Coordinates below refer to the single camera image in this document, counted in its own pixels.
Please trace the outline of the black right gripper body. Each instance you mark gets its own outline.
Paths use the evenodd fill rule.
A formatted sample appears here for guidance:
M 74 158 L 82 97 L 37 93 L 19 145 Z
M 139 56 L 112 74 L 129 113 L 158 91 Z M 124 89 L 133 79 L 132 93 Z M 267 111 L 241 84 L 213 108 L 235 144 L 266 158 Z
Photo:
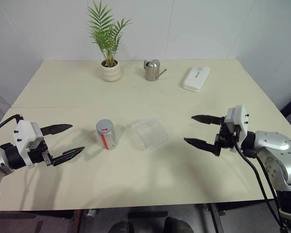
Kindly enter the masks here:
M 214 146 L 214 155 L 219 156 L 221 149 L 233 149 L 235 144 L 240 142 L 241 128 L 232 125 L 232 131 L 229 130 L 230 123 L 225 123 L 225 117 L 220 118 L 220 130 L 216 135 Z

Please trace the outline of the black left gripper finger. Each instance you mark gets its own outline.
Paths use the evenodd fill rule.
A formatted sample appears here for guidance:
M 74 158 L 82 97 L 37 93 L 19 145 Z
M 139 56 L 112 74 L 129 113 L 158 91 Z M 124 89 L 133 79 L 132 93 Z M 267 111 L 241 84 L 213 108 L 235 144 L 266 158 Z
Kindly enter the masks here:
M 42 135 L 46 136 L 49 134 L 54 135 L 54 134 L 64 132 L 72 127 L 73 125 L 71 124 L 55 124 L 55 125 L 43 127 L 40 130 L 41 130 Z
M 79 148 L 74 148 L 68 151 L 65 151 L 61 156 L 58 156 L 52 160 L 52 165 L 53 166 L 58 166 L 62 163 L 65 163 L 74 157 L 76 157 L 78 154 L 80 154 L 85 147 L 79 147 Z

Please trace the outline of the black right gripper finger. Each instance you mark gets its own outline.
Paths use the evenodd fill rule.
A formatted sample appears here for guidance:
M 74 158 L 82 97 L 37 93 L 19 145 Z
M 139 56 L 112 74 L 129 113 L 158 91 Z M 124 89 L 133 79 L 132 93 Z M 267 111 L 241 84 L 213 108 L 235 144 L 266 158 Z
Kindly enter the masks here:
M 216 116 L 210 116 L 210 115 L 196 115 L 192 116 L 191 119 L 194 119 L 200 123 L 204 124 L 216 124 L 221 125 L 224 123 L 225 117 L 216 117 Z
M 184 138 L 184 140 L 190 145 L 204 151 L 211 152 L 212 154 L 219 156 L 220 155 L 220 146 L 217 142 L 213 145 L 208 144 L 206 141 L 196 139 L 196 138 Z

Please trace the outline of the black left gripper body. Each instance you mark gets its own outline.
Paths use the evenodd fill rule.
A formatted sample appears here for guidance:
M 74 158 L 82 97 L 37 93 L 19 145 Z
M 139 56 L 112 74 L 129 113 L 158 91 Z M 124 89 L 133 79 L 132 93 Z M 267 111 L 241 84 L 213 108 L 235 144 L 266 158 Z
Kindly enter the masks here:
M 45 162 L 47 166 L 53 165 L 54 159 L 49 153 L 45 140 L 42 140 L 37 148 L 30 149 L 28 156 L 33 164 Z

